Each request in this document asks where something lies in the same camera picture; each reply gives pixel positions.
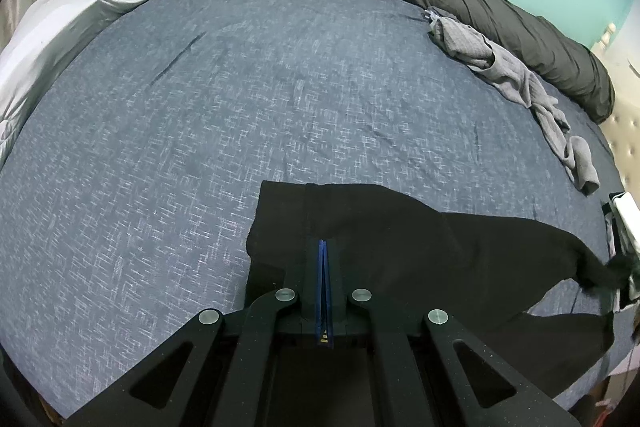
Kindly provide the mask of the black fleece-lined pants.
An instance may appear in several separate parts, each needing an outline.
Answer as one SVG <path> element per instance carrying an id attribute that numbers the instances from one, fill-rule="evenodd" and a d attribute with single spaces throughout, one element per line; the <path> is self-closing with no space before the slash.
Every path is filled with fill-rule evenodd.
<path id="1" fill-rule="evenodd" d="M 336 254 L 344 291 L 392 300 L 408 327 L 433 309 L 451 314 L 554 403 L 612 346 L 611 315 L 529 309 L 565 280 L 616 294 L 627 272 L 620 258 L 602 261 L 551 225 L 439 212 L 378 185 L 264 182 L 246 242 L 246 305 L 283 285 L 313 239 Z M 349 323 L 355 335 L 329 343 L 323 313 L 318 341 L 280 343 L 261 426 L 378 426 L 364 324 Z"/>

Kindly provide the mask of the white folded clothes stack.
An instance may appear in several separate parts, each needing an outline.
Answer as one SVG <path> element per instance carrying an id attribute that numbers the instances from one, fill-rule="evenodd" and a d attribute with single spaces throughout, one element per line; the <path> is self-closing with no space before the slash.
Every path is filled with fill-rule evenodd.
<path id="1" fill-rule="evenodd" d="M 629 192 L 611 193 L 603 213 L 608 257 L 620 258 L 627 269 L 614 297 L 613 311 L 620 313 L 639 301 L 639 207 Z"/>

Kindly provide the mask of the blue patterned bed sheet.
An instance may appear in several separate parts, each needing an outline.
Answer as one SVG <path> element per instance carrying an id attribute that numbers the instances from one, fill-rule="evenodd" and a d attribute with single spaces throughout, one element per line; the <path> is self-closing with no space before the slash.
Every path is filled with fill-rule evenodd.
<path id="1" fill-rule="evenodd" d="M 2 168 L 2 347 L 70 416 L 199 309 L 239 309 L 265 180 L 535 219 L 606 258 L 620 175 L 599 127 L 560 105 L 589 143 L 591 196 L 412 4 L 150 0 L 70 63 Z"/>

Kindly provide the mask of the grey knit garment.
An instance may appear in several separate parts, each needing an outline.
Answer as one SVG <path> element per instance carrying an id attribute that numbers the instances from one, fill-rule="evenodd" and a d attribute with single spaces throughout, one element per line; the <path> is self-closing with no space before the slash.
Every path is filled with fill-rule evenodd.
<path id="1" fill-rule="evenodd" d="M 572 133 L 558 99 L 544 89 L 538 76 L 510 51 L 454 16 L 428 8 L 425 18 L 431 38 L 442 52 L 464 64 L 503 98 L 532 113 L 577 190 L 585 195 L 597 191 L 600 179 L 587 141 Z"/>

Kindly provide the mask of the cream tufted headboard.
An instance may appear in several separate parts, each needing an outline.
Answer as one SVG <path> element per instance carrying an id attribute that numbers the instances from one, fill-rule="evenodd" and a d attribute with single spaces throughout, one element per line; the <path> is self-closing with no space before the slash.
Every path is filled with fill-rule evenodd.
<path id="1" fill-rule="evenodd" d="M 610 53 L 616 25 L 609 23 L 591 51 L 608 71 L 615 90 L 612 115 L 600 128 L 612 150 L 624 189 L 639 200 L 639 61 Z"/>

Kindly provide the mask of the light grey blanket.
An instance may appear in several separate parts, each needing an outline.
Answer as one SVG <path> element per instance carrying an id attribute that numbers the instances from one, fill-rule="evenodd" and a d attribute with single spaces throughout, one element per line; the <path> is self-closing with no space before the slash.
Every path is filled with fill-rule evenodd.
<path id="1" fill-rule="evenodd" d="M 26 120 L 79 52 L 148 0 L 37 0 L 1 52 L 1 159 Z"/>

